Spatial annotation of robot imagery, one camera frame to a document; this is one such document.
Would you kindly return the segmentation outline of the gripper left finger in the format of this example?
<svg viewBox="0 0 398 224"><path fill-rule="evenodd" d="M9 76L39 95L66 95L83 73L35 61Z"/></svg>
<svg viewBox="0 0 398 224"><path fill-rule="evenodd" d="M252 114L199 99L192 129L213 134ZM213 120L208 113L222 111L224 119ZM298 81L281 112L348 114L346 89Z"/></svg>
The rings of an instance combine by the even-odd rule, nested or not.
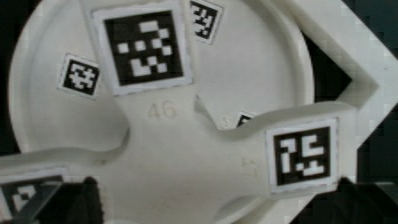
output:
<svg viewBox="0 0 398 224"><path fill-rule="evenodd" d="M105 224L98 181L44 183L11 224Z"/></svg>

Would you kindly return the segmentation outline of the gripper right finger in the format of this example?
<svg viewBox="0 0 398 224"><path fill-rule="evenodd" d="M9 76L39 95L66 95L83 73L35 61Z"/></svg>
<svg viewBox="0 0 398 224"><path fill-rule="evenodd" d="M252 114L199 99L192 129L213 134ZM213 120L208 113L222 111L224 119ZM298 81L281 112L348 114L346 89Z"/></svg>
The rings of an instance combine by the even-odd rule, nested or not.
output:
<svg viewBox="0 0 398 224"><path fill-rule="evenodd" d="M398 224L398 185L343 179L334 192L320 194L290 224Z"/></svg>

